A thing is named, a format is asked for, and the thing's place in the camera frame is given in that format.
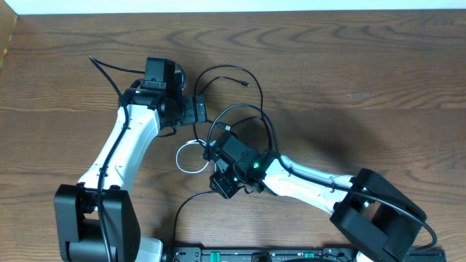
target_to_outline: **white base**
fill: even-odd
[[[158,239],[141,237],[136,262],[160,262],[162,247],[162,241]]]

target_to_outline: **table surface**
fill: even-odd
[[[0,260],[59,261],[53,196],[75,184],[106,142],[117,96],[88,55],[143,70],[148,56],[180,63],[193,83],[218,64],[252,71],[280,150],[329,172],[373,169],[428,215],[449,261],[466,243],[466,11],[276,12],[21,16],[0,72]],[[136,75],[110,71],[122,88]],[[208,74],[251,82],[234,69]],[[256,85],[227,80],[207,92],[212,119],[233,103],[259,103]],[[231,112],[226,122],[256,113]],[[201,137],[209,126],[200,125]],[[266,147],[260,122],[236,129]],[[171,238],[178,206],[207,191],[213,167],[182,173],[175,153],[192,128],[156,139],[132,201],[141,231]],[[201,150],[181,156],[203,166]],[[268,194],[190,202],[177,239],[206,247],[347,244],[328,214]],[[430,236],[422,231],[416,241]]]

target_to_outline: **white backdrop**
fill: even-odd
[[[19,15],[466,9],[466,0],[5,0]]]

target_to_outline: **white ring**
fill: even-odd
[[[181,170],[181,171],[183,171],[183,172],[185,172],[185,173],[188,173],[188,174],[197,174],[197,173],[200,173],[200,172],[204,171],[204,169],[209,165],[209,161],[207,161],[207,162],[205,163],[205,166],[204,166],[201,170],[198,170],[198,171],[188,171],[188,170],[184,170],[183,168],[181,168],[181,167],[180,167],[180,164],[178,163],[178,155],[180,154],[181,149],[183,149],[184,147],[189,146],[189,145],[201,144],[201,143],[205,146],[205,141],[204,141],[204,140],[199,139],[199,141],[196,140],[196,139],[190,140],[190,141],[186,142],[184,145],[182,145],[182,146],[178,149],[178,151],[176,152],[175,161],[176,161],[176,166],[178,166],[178,169],[179,169],[179,170]]]

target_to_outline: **robotic arm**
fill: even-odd
[[[105,209],[99,219],[105,221],[114,261],[162,260],[160,240],[141,236],[129,195],[143,155],[162,128],[173,128],[171,135],[178,126],[206,122],[203,96],[183,96],[185,85],[182,67],[164,58],[149,57],[144,79],[136,80],[120,98],[123,106],[119,107],[115,127],[98,158],[76,186],[61,185],[55,195],[60,255],[64,261],[107,260],[99,221],[86,218],[85,214],[97,209],[98,178],[124,127],[124,106],[129,124],[108,162],[102,187]],[[299,199],[330,214],[331,222],[360,251],[360,262],[402,261],[422,225],[385,206],[369,221],[362,212],[370,205],[370,199],[324,184],[390,197],[422,222],[427,219],[419,207],[373,171],[362,169],[357,176],[329,174],[273,151],[260,154],[230,131],[212,144],[203,157],[216,163],[218,170],[210,177],[210,187],[225,199],[247,186],[258,193]]]

